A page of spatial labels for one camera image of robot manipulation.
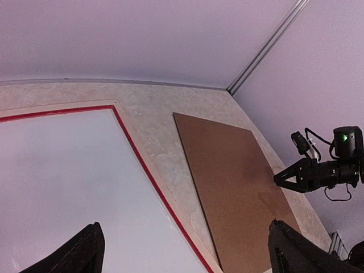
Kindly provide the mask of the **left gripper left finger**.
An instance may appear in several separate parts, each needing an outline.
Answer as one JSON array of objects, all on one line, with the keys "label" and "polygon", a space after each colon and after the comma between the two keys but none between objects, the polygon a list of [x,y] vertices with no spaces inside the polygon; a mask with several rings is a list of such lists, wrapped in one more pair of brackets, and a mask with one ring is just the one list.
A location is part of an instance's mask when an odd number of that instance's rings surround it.
[{"label": "left gripper left finger", "polygon": [[104,253],[104,234],[101,225],[95,222],[23,272],[101,272]]}]

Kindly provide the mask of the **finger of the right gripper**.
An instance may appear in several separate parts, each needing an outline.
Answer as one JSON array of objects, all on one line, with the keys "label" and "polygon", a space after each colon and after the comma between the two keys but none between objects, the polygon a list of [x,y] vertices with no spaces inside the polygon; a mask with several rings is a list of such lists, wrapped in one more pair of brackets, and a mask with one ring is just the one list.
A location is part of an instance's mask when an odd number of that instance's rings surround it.
[{"label": "finger of the right gripper", "polygon": [[298,162],[274,175],[274,182],[281,188],[306,193],[309,191],[308,179],[310,167],[311,160],[309,158],[300,159]]}]

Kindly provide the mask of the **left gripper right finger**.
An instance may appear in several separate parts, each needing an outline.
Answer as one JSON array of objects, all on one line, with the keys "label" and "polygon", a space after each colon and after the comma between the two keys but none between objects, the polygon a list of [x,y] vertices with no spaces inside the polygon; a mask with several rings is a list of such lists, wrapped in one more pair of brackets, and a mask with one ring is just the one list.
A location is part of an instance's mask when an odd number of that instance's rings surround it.
[{"label": "left gripper right finger", "polygon": [[268,250],[272,272],[363,272],[363,257],[342,261],[282,220],[270,224]]}]

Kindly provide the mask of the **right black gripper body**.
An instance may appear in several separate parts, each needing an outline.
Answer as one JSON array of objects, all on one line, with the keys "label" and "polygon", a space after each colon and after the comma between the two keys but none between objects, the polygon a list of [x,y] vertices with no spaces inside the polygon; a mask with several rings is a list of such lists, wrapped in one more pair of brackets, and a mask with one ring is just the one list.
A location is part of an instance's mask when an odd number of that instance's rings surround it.
[{"label": "right black gripper body", "polygon": [[339,184],[358,184],[358,160],[332,160],[319,163],[309,159],[308,191],[322,187],[334,188]]}]

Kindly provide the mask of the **brown backing board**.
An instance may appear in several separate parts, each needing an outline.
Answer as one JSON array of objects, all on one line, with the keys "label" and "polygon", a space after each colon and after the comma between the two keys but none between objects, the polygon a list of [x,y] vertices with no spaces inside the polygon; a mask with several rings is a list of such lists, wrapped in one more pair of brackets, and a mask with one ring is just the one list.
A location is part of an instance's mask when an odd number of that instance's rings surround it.
[{"label": "brown backing board", "polygon": [[298,224],[253,133],[185,114],[173,117],[222,270],[267,271],[271,221]]}]

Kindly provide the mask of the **cat photo print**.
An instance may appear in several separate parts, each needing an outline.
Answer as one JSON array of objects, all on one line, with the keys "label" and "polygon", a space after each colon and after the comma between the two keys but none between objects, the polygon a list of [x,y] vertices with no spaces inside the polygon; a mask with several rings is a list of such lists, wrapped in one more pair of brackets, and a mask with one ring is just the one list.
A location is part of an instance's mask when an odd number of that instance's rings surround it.
[{"label": "cat photo print", "polygon": [[1,271],[20,272],[88,224],[103,272],[205,272],[111,110],[1,123]]}]

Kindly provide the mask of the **red wooden picture frame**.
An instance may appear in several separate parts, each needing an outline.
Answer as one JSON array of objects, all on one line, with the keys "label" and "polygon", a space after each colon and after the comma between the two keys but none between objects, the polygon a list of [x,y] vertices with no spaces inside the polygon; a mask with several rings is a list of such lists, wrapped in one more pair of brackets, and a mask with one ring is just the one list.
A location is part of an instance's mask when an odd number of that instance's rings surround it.
[{"label": "red wooden picture frame", "polygon": [[131,148],[133,149],[135,156],[138,158],[138,161],[140,162],[144,172],[148,176],[151,184],[159,195],[159,198],[168,210],[172,223],[177,225],[178,231],[182,233],[196,257],[198,257],[207,272],[222,272],[218,262],[210,254],[209,250],[202,243],[198,234],[185,219],[183,211],[174,199],[172,193],[169,191],[166,183],[159,175],[157,168],[149,157],[147,151],[144,149],[118,100],[70,102],[64,104],[41,105],[24,107],[20,109],[2,110],[1,121],[6,122],[39,116],[105,109],[111,109],[113,111],[115,118],[122,128],[123,133],[125,134]]}]

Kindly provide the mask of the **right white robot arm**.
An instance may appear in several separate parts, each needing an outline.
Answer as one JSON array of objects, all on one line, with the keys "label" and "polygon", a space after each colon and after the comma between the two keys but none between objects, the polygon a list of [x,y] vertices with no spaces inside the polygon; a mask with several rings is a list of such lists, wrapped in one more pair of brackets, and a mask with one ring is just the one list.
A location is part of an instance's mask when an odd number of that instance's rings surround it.
[{"label": "right white robot arm", "polygon": [[[274,176],[277,186],[298,193],[332,189],[344,184],[355,188],[363,182],[363,134],[358,126],[333,130],[329,145],[330,161],[322,162],[321,154],[309,136],[319,135],[306,128],[294,132],[291,139],[300,155],[298,162]],[[363,242],[356,244],[348,258],[341,260],[336,251],[327,253],[299,234],[282,220],[269,227],[268,250],[273,272],[363,272]]]}]

